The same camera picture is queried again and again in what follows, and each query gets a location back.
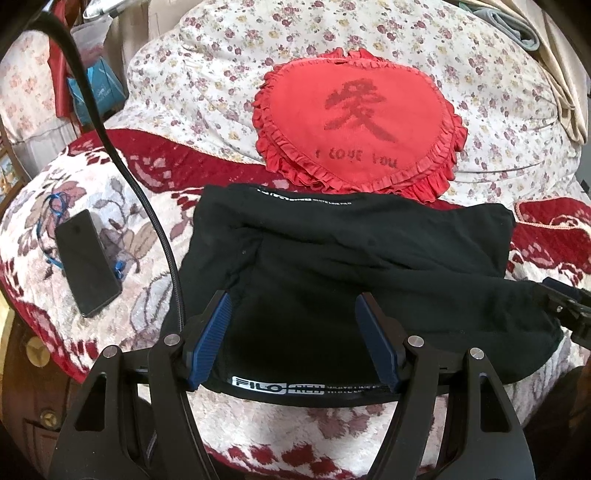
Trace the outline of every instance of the red and white blanket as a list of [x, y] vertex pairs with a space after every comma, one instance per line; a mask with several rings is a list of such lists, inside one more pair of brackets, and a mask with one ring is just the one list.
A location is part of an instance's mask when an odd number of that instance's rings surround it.
[[[258, 164], [211, 157], [156, 135], [110, 131], [115, 146], [144, 186], [168, 233], [177, 264], [188, 250], [193, 209], [206, 184], [258, 183], [296, 189]], [[42, 248], [57, 255], [55, 218], [44, 199], [66, 192], [66, 218], [89, 209], [106, 252], [126, 261], [123, 292], [96, 317], [77, 311], [60, 270]], [[436, 202], [438, 208], [449, 204]], [[591, 207], [570, 198], [522, 202], [509, 253], [508, 278], [546, 276], [591, 288]], [[42, 219], [41, 245], [35, 226]], [[47, 344], [53, 359], [83, 381], [99, 352], [152, 345], [168, 309], [170, 275], [156, 234], [131, 189], [95, 134], [70, 147], [23, 189], [0, 225], [0, 280], [20, 316]], [[568, 336], [531, 377], [507, 391], [526, 420], [565, 371], [583, 363], [585, 351]], [[384, 438], [395, 404], [306, 409], [259, 404], [200, 389], [190, 395], [203, 440], [220, 460], [250, 472], [288, 478], [357, 478], [367, 473]], [[437, 459], [446, 399], [438, 399], [423, 465]]]

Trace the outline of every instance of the black clamp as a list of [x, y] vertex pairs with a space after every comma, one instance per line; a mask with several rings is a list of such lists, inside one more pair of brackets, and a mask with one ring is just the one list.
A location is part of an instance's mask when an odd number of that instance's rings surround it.
[[[149, 480], [157, 443], [169, 480], [218, 480], [187, 399], [206, 380], [231, 317], [225, 292], [202, 315], [152, 348], [105, 348], [68, 414], [50, 480]], [[401, 394], [369, 480], [534, 480], [523, 431], [485, 353], [440, 351], [384, 315], [365, 293], [356, 318], [381, 381]], [[137, 422], [137, 384], [149, 384], [154, 434]], [[449, 387], [436, 468], [417, 476], [431, 430], [439, 386]]]
[[547, 295], [546, 310], [572, 331], [574, 343], [591, 350], [591, 292], [553, 278], [546, 278], [541, 288]]

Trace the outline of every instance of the blue string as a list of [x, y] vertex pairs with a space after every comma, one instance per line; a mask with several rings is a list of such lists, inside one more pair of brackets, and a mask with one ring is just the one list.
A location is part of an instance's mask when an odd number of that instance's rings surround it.
[[[52, 202], [54, 200], [60, 201], [60, 208], [59, 209], [53, 208]], [[56, 227], [57, 227], [60, 224], [61, 218], [65, 214], [66, 209], [68, 208], [68, 197], [65, 194], [65, 192], [52, 193], [51, 195], [48, 195], [47, 197], [45, 197], [45, 199], [43, 200], [43, 204], [41, 205], [41, 208], [43, 208], [43, 206], [47, 202], [49, 202], [49, 209], [56, 216]], [[41, 215], [39, 216], [39, 220], [37, 220], [37, 242], [39, 244], [39, 247], [41, 248], [43, 255], [45, 255], [47, 263], [55, 265], [57, 268], [61, 268], [63, 270], [64, 266], [61, 264], [61, 262], [56, 260], [55, 258], [51, 257], [45, 251], [45, 249], [41, 246], [41, 224], [42, 223], [43, 223], [43, 213], [41, 213]]]
[[[54, 200], [60, 201], [59, 208], [53, 207], [52, 203]], [[60, 224], [61, 219], [64, 216], [64, 214], [66, 213], [66, 210], [68, 208], [68, 197], [65, 192], [52, 193], [52, 194], [48, 195], [47, 197], [45, 197], [45, 199], [43, 200], [43, 204], [41, 205], [41, 208], [43, 208], [43, 206], [47, 202], [49, 202], [49, 204], [48, 204], [49, 210], [51, 211], [51, 213], [53, 213], [56, 216], [56, 227], [57, 227]], [[57, 268], [63, 270], [64, 265], [59, 260], [56, 260], [55, 258], [51, 257], [45, 251], [45, 249], [41, 246], [41, 225], [42, 224], [43, 224], [43, 213], [41, 213], [41, 215], [39, 216], [39, 220], [37, 220], [37, 228], [36, 228], [37, 242], [39, 244], [39, 247], [41, 248], [43, 255], [45, 255], [47, 263], [55, 265]], [[117, 262], [115, 263], [115, 268], [113, 269], [113, 272], [115, 273], [115, 277], [117, 277], [117, 279], [119, 279], [119, 280], [123, 279], [124, 269], [125, 269], [125, 262], [123, 260], [117, 260]]]

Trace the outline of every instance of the heart-shaped cushion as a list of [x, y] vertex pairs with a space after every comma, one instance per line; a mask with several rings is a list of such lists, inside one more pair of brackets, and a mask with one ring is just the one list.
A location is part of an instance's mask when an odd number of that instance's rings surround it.
[[425, 73], [364, 49], [275, 66], [253, 106], [267, 170], [326, 193], [433, 202], [449, 188], [467, 137]]

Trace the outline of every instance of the bed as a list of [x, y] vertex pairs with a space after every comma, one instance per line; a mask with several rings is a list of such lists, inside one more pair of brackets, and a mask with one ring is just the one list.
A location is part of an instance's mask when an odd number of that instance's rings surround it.
[[[337, 46], [367, 48], [427, 72], [454, 105], [469, 136], [456, 179], [436, 206], [500, 202], [513, 210], [508, 278], [550, 276], [591, 287], [591, 200], [574, 179], [580, 141], [558, 120], [547, 75], [493, 27], [442, 0], [209, 1], [140, 49], [128, 69], [129, 99], [107, 126], [178, 264], [205, 184], [303, 191], [266, 171], [254, 146], [250, 101], [273, 65]], [[41, 251], [54, 249], [55, 220], [43, 201], [55, 192], [67, 193], [67, 215], [88, 208], [108, 257], [126, 261], [123, 293], [91, 319], [79, 315], [65, 277]], [[0, 280], [16, 310], [76, 380], [107, 345], [155, 342], [171, 294], [166, 261], [95, 134], [70, 144], [14, 200], [0, 225], [0, 260]], [[507, 385], [520, 420], [587, 355], [566, 335], [538, 372]], [[205, 389], [190, 402], [207, 448], [222, 462], [252, 473], [341, 480], [367, 473], [395, 408], [280, 407]], [[437, 459], [445, 411], [441, 397], [424, 468]]]

